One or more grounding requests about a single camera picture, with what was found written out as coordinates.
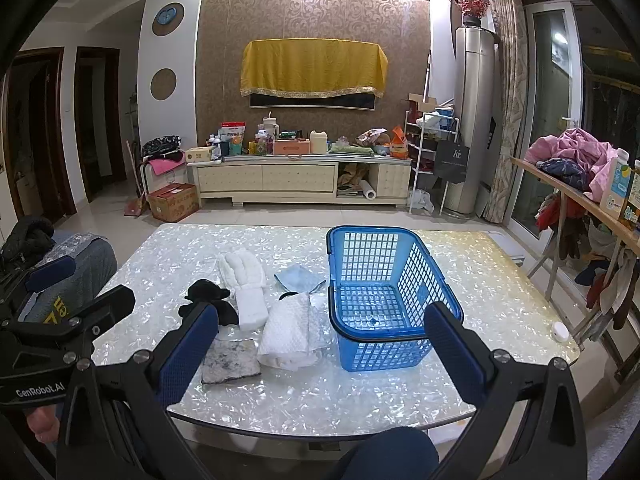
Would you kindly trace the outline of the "left hand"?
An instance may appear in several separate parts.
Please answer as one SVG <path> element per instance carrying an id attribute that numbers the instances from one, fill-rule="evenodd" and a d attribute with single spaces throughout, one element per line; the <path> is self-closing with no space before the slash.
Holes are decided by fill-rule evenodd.
<path id="1" fill-rule="evenodd" d="M 55 406 L 42 406 L 26 412 L 29 429 L 42 444 L 54 443 L 58 440 L 60 421 L 56 417 Z"/>

